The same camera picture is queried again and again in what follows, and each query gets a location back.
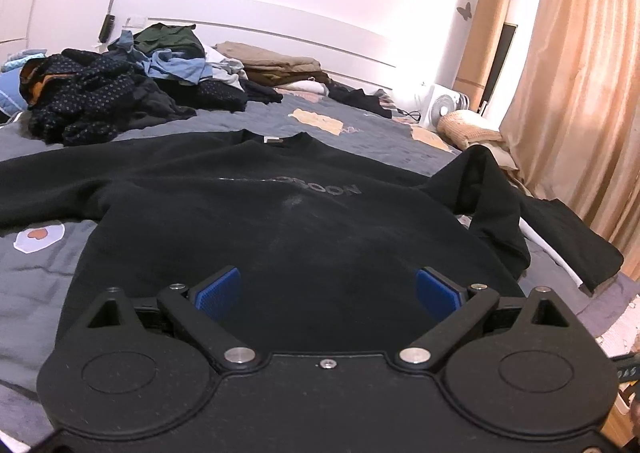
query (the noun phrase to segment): pile of clothes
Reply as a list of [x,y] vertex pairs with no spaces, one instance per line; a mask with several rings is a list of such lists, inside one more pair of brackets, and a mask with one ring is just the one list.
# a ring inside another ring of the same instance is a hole
[[346,84],[333,81],[322,71],[320,63],[313,58],[286,56],[252,45],[225,41],[216,45],[222,55],[239,60],[244,65],[247,77],[263,86],[274,86],[280,93],[297,92],[305,99],[312,95],[328,96],[354,108],[391,118],[392,110],[383,108],[395,105],[384,90],[369,96],[362,89],[354,89]]
[[25,52],[15,78],[32,112],[31,134],[47,144],[97,144],[128,129],[190,118],[196,109],[238,112],[250,97],[282,100],[250,83],[240,61],[203,46],[194,28],[157,23],[136,35],[124,30],[104,54]]
[[[31,134],[65,146],[107,142],[128,129],[190,118],[198,109],[243,112],[248,100],[282,102],[291,93],[328,96],[391,118],[380,94],[332,81],[313,58],[229,41],[204,46],[195,27],[156,23],[137,34],[123,30],[103,54],[20,52],[2,66],[15,73],[19,102],[4,110],[28,108]],[[8,94],[0,94],[0,112],[2,97]]]
[[107,55],[136,65],[181,106],[243,112],[242,63],[205,48],[195,27],[156,23],[136,35],[123,30]]
[[47,144],[108,142],[122,131],[195,115],[127,61],[65,49],[27,62],[20,93],[29,104],[29,131]]

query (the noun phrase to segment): white cloth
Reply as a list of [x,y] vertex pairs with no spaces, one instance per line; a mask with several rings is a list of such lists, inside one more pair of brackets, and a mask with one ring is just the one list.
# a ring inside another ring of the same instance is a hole
[[640,298],[636,296],[609,330],[596,338],[596,342],[608,357],[623,356],[628,354],[636,343],[638,328],[640,328]]
[[294,92],[311,92],[319,96],[328,96],[329,89],[322,83],[317,81],[295,81],[289,84],[279,84],[278,88],[283,90],[292,90]]
[[2,442],[14,453],[26,453],[29,451],[29,446],[17,441],[15,438],[9,437],[6,433],[0,430],[0,439]]
[[569,265],[564,261],[564,259],[562,259],[562,256],[556,253],[555,249],[553,249],[551,245],[546,243],[545,240],[543,240],[543,238],[537,232],[535,232],[529,224],[526,223],[526,221],[524,221],[521,218],[519,225],[520,225],[520,230],[524,236],[526,236],[529,240],[536,242],[540,247],[542,247],[546,251],[546,253],[549,256],[551,256],[553,261],[555,261],[560,267],[562,267],[567,272],[569,276],[571,276],[571,279],[575,281],[575,284],[578,287],[582,285],[582,280],[580,279],[580,276],[575,274],[574,270],[571,267],[569,267]]
[[237,59],[225,58],[212,47],[207,45],[202,47],[204,48],[205,61],[213,73],[211,78],[242,90],[240,78],[246,79],[244,65]]

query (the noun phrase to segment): butterfly wall decal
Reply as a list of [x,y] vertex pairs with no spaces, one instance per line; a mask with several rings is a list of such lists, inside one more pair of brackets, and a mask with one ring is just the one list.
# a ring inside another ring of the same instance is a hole
[[468,21],[473,17],[471,14],[471,3],[469,3],[468,1],[466,2],[465,8],[458,7],[457,11],[460,13],[460,16],[465,19],[465,21]]

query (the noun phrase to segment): floor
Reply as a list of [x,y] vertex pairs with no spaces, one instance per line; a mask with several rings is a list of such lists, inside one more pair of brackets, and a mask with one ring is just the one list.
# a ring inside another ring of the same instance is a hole
[[602,432],[610,441],[620,447],[629,442],[634,435],[629,415],[622,415],[616,407],[611,410]]

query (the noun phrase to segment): wall socket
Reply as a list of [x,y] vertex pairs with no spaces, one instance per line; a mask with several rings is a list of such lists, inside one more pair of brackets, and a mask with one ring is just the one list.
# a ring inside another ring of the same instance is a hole
[[124,26],[129,28],[144,28],[146,21],[147,18],[144,16],[129,16]]

